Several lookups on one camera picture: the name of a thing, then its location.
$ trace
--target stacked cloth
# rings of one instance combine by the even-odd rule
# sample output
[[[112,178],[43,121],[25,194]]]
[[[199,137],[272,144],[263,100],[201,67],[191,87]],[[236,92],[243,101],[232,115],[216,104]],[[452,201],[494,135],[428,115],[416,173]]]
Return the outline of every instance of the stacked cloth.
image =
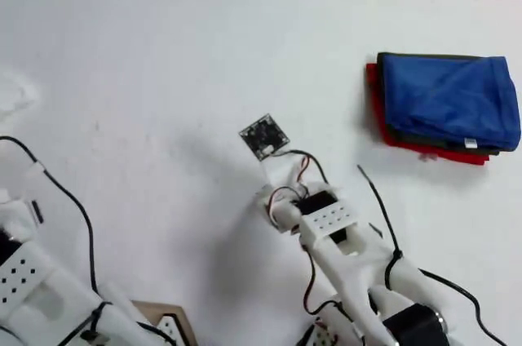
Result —
[[[504,57],[383,52],[367,64],[384,141],[484,165],[520,142],[520,115]]]

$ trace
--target cable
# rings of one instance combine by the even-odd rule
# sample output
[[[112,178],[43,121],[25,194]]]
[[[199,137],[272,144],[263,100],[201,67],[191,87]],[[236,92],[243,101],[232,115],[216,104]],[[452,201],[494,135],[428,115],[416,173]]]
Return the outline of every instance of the cable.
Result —
[[[270,194],[270,198],[268,199],[268,205],[267,205],[268,218],[270,219],[270,222],[274,228],[279,228],[279,223],[277,222],[276,218],[272,215],[272,206],[273,206],[274,199],[276,197],[276,193],[278,193],[282,189],[288,189],[288,190],[292,191],[295,195],[297,195],[297,197],[299,199],[303,199],[303,197],[301,197],[301,195],[299,195],[299,193],[294,188],[290,187],[289,185],[282,185],[281,187],[274,189],[272,191],[272,193]]]
[[[395,231],[393,230],[392,222],[390,221],[390,217],[386,211],[386,207],[384,206],[384,202],[379,195],[377,188],[375,188],[374,182],[368,177],[365,170],[362,169],[362,166],[357,165],[357,168],[359,168],[359,171],[361,174],[365,177],[366,181],[369,184],[369,187],[372,189],[375,197],[377,198],[378,205],[381,207],[381,212],[383,213],[384,220],[386,221],[386,225],[388,226],[388,230],[391,234],[391,239],[393,240],[393,246],[395,249],[393,250],[393,256],[390,260],[390,263],[386,266],[386,269],[384,270],[384,284],[386,285],[386,288],[388,290],[392,289],[392,286],[390,285],[390,275],[392,274],[393,266],[404,256],[402,251],[399,248],[399,242],[397,241],[397,237],[395,235]]]
[[[281,156],[285,156],[286,154],[300,154],[302,156],[310,157],[316,163],[317,169],[319,170],[319,173],[321,173],[321,177],[322,177],[323,181],[325,183],[329,184],[328,179],[326,179],[326,175],[325,175],[325,172],[323,171],[321,164],[317,161],[317,158],[315,158],[312,154],[310,154],[309,152],[305,152],[303,150],[292,149],[292,150],[286,150],[285,152],[282,152],[282,153],[274,153],[274,154],[272,154],[272,157],[281,157]]]
[[[13,331],[9,330],[8,328],[6,328],[6,327],[4,327],[4,326],[0,326],[0,331],[3,331],[3,332],[5,332],[5,333],[9,334],[10,336],[16,338],[16,339],[19,340],[21,343],[23,343],[22,339],[20,339],[20,338],[18,337],[17,334],[15,334]]]
[[[150,324],[146,324],[146,323],[142,323],[142,322],[136,322],[136,323],[138,323],[138,326],[140,326],[144,330],[150,331],[153,334],[156,334],[157,336],[161,336],[168,344],[176,346],[177,342],[175,340],[173,340],[169,335],[165,334],[162,330],[159,330],[158,328],[151,326]]]
[[[377,201],[379,205],[381,206],[381,211],[383,212],[384,219],[386,220],[386,224],[388,226],[388,230],[390,231],[391,238],[393,239],[393,244],[395,246],[395,250],[393,251],[393,257],[391,258],[390,263],[386,267],[385,273],[384,273],[384,281],[386,283],[386,287],[391,290],[390,287],[390,273],[392,272],[393,266],[397,263],[397,261],[402,258],[403,254],[402,251],[399,248],[399,243],[397,242],[395,232],[393,231],[392,223],[390,222],[390,218],[388,217],[388,214],[386,212],[386,208],[384,207],[383,200],[381,199],[381,196],[378,194],[377,189],[375,188],[374,183],[372,180],[368,177],[368,175],[365,173],[365,171],[362,169],[360,165],[357,166],[359,168],[359,171],[361,171],[361,174],[366,178],[366,180],[369,183],[369,186],[372,188],[372,191],[374,192],[375,197],[377,198]],[[454,282],[451,282],[440,275],[436,275],[434,273],[430,273],[427,270],[419,269],[419,271],[424,274],[424,276],[429,277],[443,285],[446,285],[447,287],[450,287],[451,289],[457,291],[467,299],[469,299],[473,305],[475,306],[475,318],[477,323],[479,324],[480,329],[492,340],[494,340],[497,344],[500,344],[501,346],[507,346],[504,342],[502,342],[496,335],[494,335],[491,331],[488,330],[488,328],[484,325],[482,322],[482,317],[480,315],[480,304],[479,300],[469,291],[464,289],[463,287],[457,285]]]
[[[319,307],[317,309],[314,309],[314,310],[310,310],[308,308],[308,297],[310,297],[310,293],[312,292],[312,288],[313,288],[313,285],[314,283],[316,282],[316,265],[313,263],[313,258],[312,258],[312,254],[310,254],[310,251],[305,247],[303,246],[303,250],[307,253],[308,255],[308,258],[310,259],[310,265],[312,266],[312,275],[310,276],[310,282],[308,283],[308,286],[307,286],[307,289],[304,291],[304,297],[303,297],[303,306],[304,306],[304,310],[309,314],[309,315],[313,315],[313,316],[316,316],[317,314],[319,314],[320,311],[322,311],[328,304],[332,304],[333,306],[335,306],[335,308],[346,318],[348,319],[350,322],[353,322],[352,318],[346,313],[346,311],[344,310],[343,306],[341,305],[341,303],[339,303],[338,301],[335,301],[335,300],[332,300],[332,299],[329,299],[325,302],[323,302],[321,305],[319,305]]]
[[[391,239],[393,240],[393,246],[395,247],[396,251],[400,251],[399,243],[397,242],[397,237],[396,237],[395,231],[393,230],[393,227],[392,227],[392,222],[390,221],[390,217],[388,216],[388,213],[386,211],[386,207],[384,206],[384,202],[383,202],[381,196],[378,194],[377,189],[375,188],[374,182],[368,177],[368,175],[366,174],[365,170],[362,169],[362,166],[357,165],[357,168],[359,168],[359,171],[365,177],[366,181],[369,184],[369,187],[374,192],[374,195],[377,198],[378,205],[381,207],[381,212],[383,213],[384,220],[386,221],[386,225],[388,226],[388,230],[390,231]]]
[[[431,279],[434,279],[435,281],[437,282],[440,282],[442,283],[443,285],[446,285],[447,287],[450,287],[451,289],[453,289],[454,291],[457,291],[458,293],[460,293],[461,295],[463,295],[464,297],[466,297],[467,299],[469,299],[473,305],[475,306],[475,318],[476,318],[476,322],[479,324],[479,327],[480,329],[489,337],[491,338],[492,340],[494,340],[495,342],[497,342],[498,344],[500,344],[501,346],[507,346],[504,342],[502,342],[496,335],[494,335],[493,333],[491,333],[491,331],[488,330],[488,328],[484,325],[484,323],[482,322],[482,317],[480,316],[480,304],[479,304],[479,300],[472,294],[470,293],[469,291],[467,291],[466,289],[464,289],[463,287],[457,285],[456,283],[454,282],[451,282],[450,280],[447,280],[443,277],[441,277],[440,275],[437,275],[437,274],[434,274],[434,273],[430,273],[429,271],[427,270],[424,270],[422,268],[419,269],[421,271],[422,274],[424,274],[426,277],[428,278],[431,278]]]
[[[74,330],[72,330],[65,338],[64,340],[62,340],[58,346],[65,346],[67,344],[69,344],[69,342],[71,340],[73,340],[73,338],[80,334],[80,332],[82,332],[82,329],[83,327],[85,327],[87,324],[89,324],[90,322],[92,322],[95,318],[95,313],[91,313],[91,315],[85,319],[83,322],[81,322]]]
[[[17,144],[24,152],[29,156],[29,158],[33,162],[39,162],[38,159],[34,156],[34,154],[29,150],[29,148],[20,142],[17,138],[13,138],[12,136],[2,135],[0,136],[0,141],[7,140],[12,142],[13,144]],[[44,169],[43,174],[47,176],[47,178],[59,189],[62,193],[64,193],[73,203],[77,206],[80,212],[83,215],[83,219],[85,220],[87,226],[87,232],[89,233],[89,268],[91,273],[91,288],[92,290],[98,294],[98,285],[96,283],[96,273],[95,273],[95,243],[94,243],[94,232],[92,230],[92,223],[89,215],[80,201],[72,195],[62,184],[55,179],[55,177],[47,170]]]

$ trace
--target black wire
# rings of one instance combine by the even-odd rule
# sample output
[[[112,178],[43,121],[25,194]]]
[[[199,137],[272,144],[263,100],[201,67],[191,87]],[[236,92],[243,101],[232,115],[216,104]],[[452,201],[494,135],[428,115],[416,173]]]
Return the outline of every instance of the black wire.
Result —
[[[395,247],[396,251],[400,251],[399,243],[397,242],[397,237],[396,237],[395,231],[393,230],[393,227],[392,227],[392,222],[390,221],[390,217],[388,216],[388,213],[386,211],[386,207],[384,206],[384,202],[383,202],[381,196],[378,194],[377,189],[375,188],[374,182],[368,177],[368,175],[366,174],[365,170],[362,169],[362,166],[358,165],[357,168],[359,168],[359,171],[365,177],[366,181],[369,184],[369,187],[374,192],[374,195],[377,198],[378,205],[381,207],[381,212],[384,215],[384,220],[386,221],[386,225],[388,226],[388,230],[390,231],[391,239],[393,240],[393,246]]]
[[[0,136],[1,140],[7,140],[9,142],[12,142],[13,144],[17,144],[24,152],[29,156],[29,158],[33,162],[39,162],[38,159],[34,156],[34,154],[29,150],[25,144],[20,142],[17,138],[13,138],[12,136],[8,135],[2,135]],[[96,273],[95,273],[95,243],[94,243],[94,232],[92,230],[92,223],[91,219],[89,218],[89,215],[87,215],[87,212],[83,205],[80,203],[80,201],[77,200],[77,198],[72,195],[62,184],[58,182],[58,180],[55,179],[55,177],[47,170],[44,169],[43,174],[47,176],[47,178],[59,189],[62,193],[64,193],[73,203],[77,206],[77,208],[80,210],[80,212],[83,215],[83,219],[85,220],[86,226],[87,226],[87,232],[89,233],[89,267],[91,272],[91,288],[92,290],[98,294],[98,285],[96,283]]]
[[[17,334],[15,334],[13,331],[9,330],[8,328],[6,328],[6,327],[4,327],[4,326],[0,326],[0,331],[3,331],[3,332],[5,332],[5,333],[9,334],[10,336],[16,338],[16,339],[19,340],[21,343],[23,343],[22,339],[20,339],[20,338],[18,337]]]
[[[58,346],[65,346],[66,344],[69,344],[69,342],[70,342],[71,340],[73,340],[73,338],[74,338],[76,335],[80,334],[80,332],[82,332],[83,328],[84,328],[87,324],[89,324],[90,322],[92,322],[92,321],[94,320],[94,318],[95,318],[95,313],[93,312],[93,313],[91,313],[91,315],[90,315],[87,319],[85,319],[83,322],[81,322],[81,323],[78,325],[78,327],[76,327],[74,330],[72,330],[72,331],[71,331],[71,332],[70,332],[70,333],[69,333],[69,334],[64,338],[64,340],[62,340],[62,341],[58,344]]]
[[[301,154],[302,156],[310,157],[316,163],[317,169],[321,173],[321,177],[322,177],[323,181],[328,184],[328,179],[326,179],[326,175],[325,175],[325,172],[323,171],[321,164],[319,163],[319,161],[317,161],[317,158],[315,158],[312,154],[310,154],[309,152],[305,152],[303,150],[292,149],[292,150],[286,150],[283,153],[275,153],[272,156],[280,157],[280,156],[285,156],[286,154]]]
[[[310,293],[312,292],[312,288],[314,283],[316,282],[316,265],[313,263],[312,255],[310,254],[310,251],[304,246],[304,251],[307,253],[308,258],[310,259],[310,265],[312,267],[312,275],[310,276],[310,282],[308,283],[307,289],[304,291],[304,297],[303,297],[303,306],[304,310],[309,314],[316,316],[319,314],[320,311],[322,311],[328,304],[332,304],[335,306],[335,308],[350,322],[353,322],[352,318],[346,313],[346,311],[343,308],[343,305],[339,303],[338,301],[335,301],[333,299],[329,299],[325,302],[323,302],[319,307],[317,307],[314,310],[310,310],[308,308],[308,297],[310,297]]]
[[[153,334],[156,334],[157,336],[161,336],[168,344],[176,346],[177,342],[175,340],[173,340],[169,335],[164,333],[162,330],[159,330],[158,328],[156,328],[155,326],[151,326],[150,324],[146,324],[146,323],[142,323],[142,322],[137,322],[137,323],[138,323],[138,326],[140,326],[144,330],[150,331]]]
[[[377,189],[375,188],[374,183],[372,180],[368,177],[368,175],[365,173],[365,171],[362,169],[360,165],[357,166],[359,168],[359,171],[361,171],[362,175],[366,178],[366,180],[369,183],[369,186],[372,188],[372,191],[374,192],[375,197],[377,198],[377,201],[379,205],[381,206],[381,211],[383,212],[384,219],[386,220],[388,229],[391,234],[391,238],[393,239],[393,244],[395,246],[395,250],[393,252],[393,257],[391,258],[390,263],[386,267],[385,274],[384,274],[384,281],[386,282],[386,287],[391,290],[390,287],[390,273],[392,271],[393,266],[397,263],[397,261],[402,258],[402,251],[399,249],[399,244],[397,242],[395,233],[393,231],[392,223],[390,222],[390,218],[388,217],[388,214],[386,212],[386,208],[384,207],[383,200],[381,199],[380,195],[378,194]],[[482,322],[482,317],[480,316],[480,304],[479,300],[469,291],[464,289],[463,287],[457,285],[454,282],[451,282],[440,275],[436,275],[434,273],[430,273],[427,270],[419,269],[419,271],[424,274],[424,276],[429,277],[437,282],[440,282],[443,285],[446,285],[447,287],[452,288],[453,290],[457,291],[467,299],[469,299],[473,305],[475,306],[475,318],[477,323],[479,324],[480,329],[492,340],[494,340],[497,344],[500,344],[501,346],[507,346],[504,342],[502,342],[497,336],[495,336],[491,331],[489,331],[484,323]]]
[[[491,338],[492,340],[494,340],[495,342],[497,342],[498,344],[501,344],[501,346],[507,346],[504,342],[502,342],[496,335],[492,334],[491,331],[489,331],[487,329],[487,327],[484,325],[484,323],[482,322],[482,317],[480,316],[480,304],[479,304],[479,300],[472,294],[470,293],[469,291],[467,291],[466,289],[464,289],[463,287],[457,285],[456,283],[454,282],[451,282],[450,280],[446,279],[446,278],[443,278],[441,277],[440,275],[437,275],[437,274],[434,274],[434,273],[430,273],[429,271],[427,270],[424,270],[422,268],[419,269],[421,271],[422,274],[424,274],[426,277],[428,278],[431,278],[431,279],[434,279],[435,281],[437,282],[440,282],[442,283],[443,285],[446,285],[447,287],[450,287],[452,288],[454,291],[457,291],[458,293],[460,293],[461,295],[463,295],[464,297],[466,297],[467,299],[469,299],[473,305],[475,306],[475,318],[476,318],[476,322],[479,323],[479,327],[480,329],[489,337]]]
[[[98,332],[98,331],[96,330],[96,327],[98,326],[98,322],[100,321],[101,313],[102,313],[102,311],[104,310],[104,308],[105,308],[107,305],[113,305],[113,303],[109,303],[108,301],[104,301],[103,303],[100,304],[100,306],[99,306],[97,309],[95,309],[95,310],[93,311],[93,315],[94,315],[94,317],[93,317],[93,319],[92,319],[92,323],[91,323],[91,331],[92,331],[93,333]]]

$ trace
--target white table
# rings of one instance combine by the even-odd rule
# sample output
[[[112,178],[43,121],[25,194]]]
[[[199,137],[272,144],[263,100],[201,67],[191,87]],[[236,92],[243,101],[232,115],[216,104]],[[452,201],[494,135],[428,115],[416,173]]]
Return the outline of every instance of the white table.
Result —
[[[362,164],[406,254],[475,293],[508,344],[522,339],[522,153],[478,167],[388,148],[363,81],[377,52],[403,51],[505,55],[521,84],[522,0],[0,0],[0,13],[0,66],[40,93],[2,130],[84,202],[100,282],[183,305],[201,345],[297,341],[309,264],[248,212],[263,175],[237,134],[269,112],[384,230]],[[2,155],[0,185],[16,189],[28,163]],[[87,283],[81,216],[44,179],[30,191],[43,243]],[[320,279],[313,305],[330,292]],[[458,338],[493,344],[447,293]]]

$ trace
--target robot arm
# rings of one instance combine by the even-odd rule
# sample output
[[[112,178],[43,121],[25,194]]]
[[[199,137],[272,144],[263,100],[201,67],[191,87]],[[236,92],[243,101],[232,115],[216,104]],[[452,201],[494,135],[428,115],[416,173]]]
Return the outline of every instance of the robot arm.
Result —
[[[104,304],[101,295],[81,284],[46,253],[34,240],[29,206],[11,200],[5,192],[2,196],[0,324],[6,330],[0,331],[0,344],[166,344],[140,328],[117,306],[117,301]]]
[[[291,175],[299,175],[299,168]],[[281,180],[265,165],[270,178],[292,189],[281,190],[262,203],[281,232],[299,234],[299,242],[328,277],[339,300],[320,313],[339,344],[367,346],[447,346],[455,320],[451,307],[408,259],[393,265],[388,288],[384,274],[394,256],[378,231],[327,183]]]

